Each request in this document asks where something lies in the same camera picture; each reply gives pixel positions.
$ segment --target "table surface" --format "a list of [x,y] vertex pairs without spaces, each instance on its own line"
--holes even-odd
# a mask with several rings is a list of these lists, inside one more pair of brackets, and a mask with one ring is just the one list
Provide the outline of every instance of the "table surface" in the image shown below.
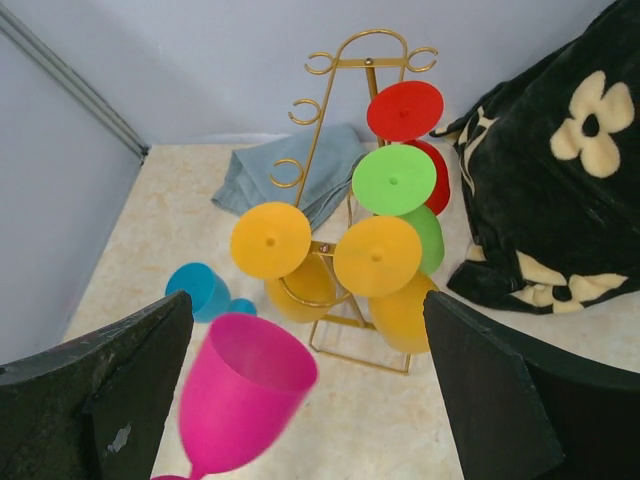
[[[310,326],[286,322],[268,302],[262,282],[240,272],[229,256],[237,218],[213,206],[231,151],[240,145],[154,147],[94,272],[65,340],[113,323],[163,296],[173,271],[187,262],[209,264],[233,296],[255,302],[261,316],[306,342]],[[443,288],[464,258],[470,236],[459,168],[439,146],[450,169],[451,203],[440,215],[446,245],[434,275]],[[367,213],[356,209],[356,218]],[[337,241],[346,228],[343,204],[314,238]],[[635,294],[582,312],[536,317],[477,308],[548,343],[609,365],[640,372],[640,297]],[[177,425],[177,400],[185,373],[207,331],[196,324],[178,382],[154,475],[187,475],[190,466]],[[397,365],[401,357],[375,332],[329,326],[326,348]],[[317,387],[280,439],[236,471],[211,476],[260,480],[461,479],[455,445],[429,354],[415,356],[408,377],[316,355]]]

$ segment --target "metal strip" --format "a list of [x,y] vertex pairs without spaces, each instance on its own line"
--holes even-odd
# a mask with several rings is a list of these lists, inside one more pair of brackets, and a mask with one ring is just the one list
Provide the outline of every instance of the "metal strip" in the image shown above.
[[148,145],[105,102],[87,82],[36,37],[7,7],[0,3],[0,32],[4,33],[28,57],[85,107],[133,153],[143,159]]

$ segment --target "plush blanket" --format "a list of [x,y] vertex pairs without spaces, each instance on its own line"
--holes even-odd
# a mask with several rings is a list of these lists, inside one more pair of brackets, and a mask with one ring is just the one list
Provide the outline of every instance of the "plush blanket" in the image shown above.
[[454,292],[572,312],[640,287],[640,1],[497,85],[431,135],[453,142],[474,244]]

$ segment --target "wine glass holder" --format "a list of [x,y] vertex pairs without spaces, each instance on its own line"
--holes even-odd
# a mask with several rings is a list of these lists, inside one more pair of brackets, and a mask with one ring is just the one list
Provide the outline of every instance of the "wine glass holder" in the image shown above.
[[[365,36],[370,36],[370,35],[386,35],[386,36],[395,38],[402,47],[402,55],[398,57],[384,57],[384,58],[372,58],[372,57],[343,58],[342,56],[343,51],[348,45],[352,44],[356,40],[359,40]],[[399,69],[398,82],[402,82],[404,81],[404,76],[407,70],[412,73],[426,72],[435,65],[436,60],[433,59],[429,64],[425,66],[414,67],[411,64],[411,60],[414,56],[420,53],[428,53],[433,56],[436,56],[438,54],[438,51],[433,47],[420,47],[409,52],[406,40],[398,33],[392,30],[387,30],[387,29],[371,29],[371,30],[362,31],[360,33],[357,33],[349,37],[347,40],[345,40],[342,43],[342,45],[340,45],[335,55],[331,55],[330,53],[327,53],[327,52],[316,52],[309,55],[309,60],[312,60],[317,57],[326,58],[329,61],[329,65],[324,69],[314,69],[310,67],[309,64],[305,64],[304,67],[307,70],[307,72],[311,73],[312,75],[319,75],[319,76],[328,74],[329,79],[327,81],[327,87],[325,89],[324,98],[322,100],[321,105],[315,100],[310,98],[302,98],[293,102],[294,107],[298,105],[304,105],[304,104],[313,105],[316,109],[316,113],[313,116],[313,118],[310,118],[308,120],[301,120],[297,118],[293,113],[289,112],[289,118],[291,119],[291,121],[293,121],[298,125],[308,126],[308,125],[316,124],[315,133],[311,141],[311,146],[309,148],[306,163],[303,166],[302,163],[295,158],[282,158],[274,163],[274,167],[277,167],[278,165],[282,165],[282,164],[292,164],[298,168],[298,176],[292,182],[282,183],[282,182],[279,182],[273,174],[270,175],[271,182],[279,188],[297,187],[297,193],[296,193],[295,201],[293,203],[293,205],[296,208],[299,208],[300,199],[302,198],[302,194],[305,188],[309,170],[311,169],[311,166],[312,166],[313,156],[316,150],[320,132],[322,130],[322,124],[324,121],[325,114],[327,112],[329,98],[331,96],[332,87],[333,87],[334,80],[338,70],[345,69],[345,68],[364,69],[366,74],[368,89],[369,89],[369,95],[371,97],[371,100],[373,100],[373,98],[378,94],[376,69],[398,68]],[[389,142],[387,142],[383,138],[377,137],[378,147],[383,147],[388,143]],[[353,195],[353,190],[352,188],[350,188],[347,194],[347,202],[346,202],[347,210],[348,210],[347,229],[353,225],[353,207],[352,207],[351,201],[354,198],[355,197]],[[338,281],[333,269],[333,254],[335,252],[335,248],[336,248],[336,244],[334,243],[312,240],[311,247],[309,250],[309,254],[318,255],[322,258],[323,261],[326,262],[327,266],[329,267],[329,271],[331,272],[336,282],[336,285],[340,286],[340,289],[342,290],[342,293],[338,294],[337,298],[334,301],[328,302],[328,303],[314,302],[305,298],[301,298],[289,288],[284,278],[279,279],[279,282],[283,290],[286,292],[286,294],[289,297],[291,297],[294,301],[302,305],[306,305],[309,307],[326,308],[326,307],[334,307],[336,305],[346,303],[353,310],[353,313],[354,313],[353,318],[327,313],[320,320],[313,322],[311,333],[308,339],[309,347],[311,347],[311,349],[313,349],[315,352],[321,353],[323,355],[328,355],[334,358],[347,360],[353,363],[375,368],[378,370],[407,375],[409,373],[409,368],[411,363],[410,354],[406,354],[406,353],[404,354],[404,361],[403,361],[402,368],[394,368],[394,367],[390,367],[380,363],[375,363],[367,360],[362,360],[360,358],[355,358],[349,355],[332,352],[316,345],[316,342],[315,342],[316,335],[318,332],[318,326],[320,322],[328,322],[328,323],[333,323],[341,326],[361,328],[366,330],[373,330],[373,331],[376,330],[376,327],[374,326],[374,324],[365,319],[365,316],[362,313],[362,310],[360,309],[354,294],[348,291],[347,289],[345,289],[344,287],[342,287],[342,285],[340,285],[340,282]]]

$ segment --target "wall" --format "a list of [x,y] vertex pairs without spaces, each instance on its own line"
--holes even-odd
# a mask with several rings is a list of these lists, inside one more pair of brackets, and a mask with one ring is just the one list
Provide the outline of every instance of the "wall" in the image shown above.
[[[305,128],[287,111],[298,98],[321,101],[326,84],[305,72],[307,55],[333,53],[374,27],[397,30],[411,49],[440,50],[437,66],[419,78],[443,91],[450,120],[579,34],[611,0],[2,1],[146,140],[182,143]],[[396,52],[360,46],[350,53]],[[341,73],[336,88],[327,121],[364,131],[363,73]]]
[[0,71],[3,364],[60,342],[140,161],[2,34]]

